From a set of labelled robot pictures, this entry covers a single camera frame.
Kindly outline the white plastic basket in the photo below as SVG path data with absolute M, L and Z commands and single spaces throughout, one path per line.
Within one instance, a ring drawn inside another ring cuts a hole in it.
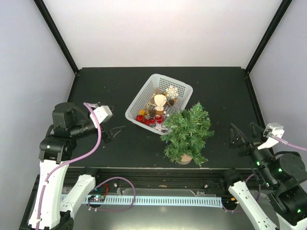
M 137 95 L 129 105 L 128 109 L 125 112 L 126 119 L 156 134 L 166 135 L 167 134 L 166 130 L 159 131 L 156 128 L 152 128 L 150 126 L 142 124 L 141 122 L 136 120 L 136 117 L 141 109 L 147 107 L 147 104 L 149 103 L 156 89 L 165 91 L 169 86 L 177 88 L 178 101 L 172 107 L 170 106 L 166 108 L 166 113 L 173 114 L 185 109 L 193 93 L 193 88 L 182 81 L 170 78 L 168 76 L 161 74 L 153 74 L 142 86 L 140 91 L 137 93 Z

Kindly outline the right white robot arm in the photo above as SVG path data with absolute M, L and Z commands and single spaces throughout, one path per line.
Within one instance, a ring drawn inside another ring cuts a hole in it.
M 265 128 L 250 124 L 252 137 L 248 138 L 238 127 L 230 124 L 230 148 L 239 149 L 242 156 L 248 156 L 258 171 L 263 185 L 270 189 L 267 195 L 279 223 L 271 221 L 252 196 L 247 183 L 236 169 L 224 172 L 218 187 L 223 193 L 230 193 L 256 230 L 305 230 L 307 228 L 307 193 L 301 184 L 307 180 L 306 166 L 297 151 L 270 149 L 278 143 L 295 146 L 282 138 L 284 127 L 269 123 Z

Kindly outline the small green christmas tree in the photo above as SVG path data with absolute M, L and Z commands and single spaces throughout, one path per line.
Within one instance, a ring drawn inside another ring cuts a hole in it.
M 180 163 L 184 156 L 188 156 L 201 167 L 208 161 L 202 150 L 207 139 L 214 136 L 214 130 L 209 113 L 201 103 L 171 114 L 163 124 L 168 133 L 160 138 L 166 143 L 164 154 L 171 162 Z

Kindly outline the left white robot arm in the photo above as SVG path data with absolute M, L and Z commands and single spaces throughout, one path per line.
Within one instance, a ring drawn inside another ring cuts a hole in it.
M 99 169 L 84 168 L 72 190 L 61 199 L 69 165 L 92 155 L 101 141 L 108 143 L 123 130 L 122 126 L 103 130 L 101 124 L 113 115 L 109 106 L 100 103 L 85 106 L 89 109 L 87 113 L 74 103 L 65 102 L 57 104 L 52 112 L 53 124 L 39 145 L 40 177 L 34 209 L 27 222 L 29 230 L 72 229 L 75 214 L 86 196 L 103 186 Z M 92 134 L 98 136 L 94 148 L 72 159 L 77 140 Z

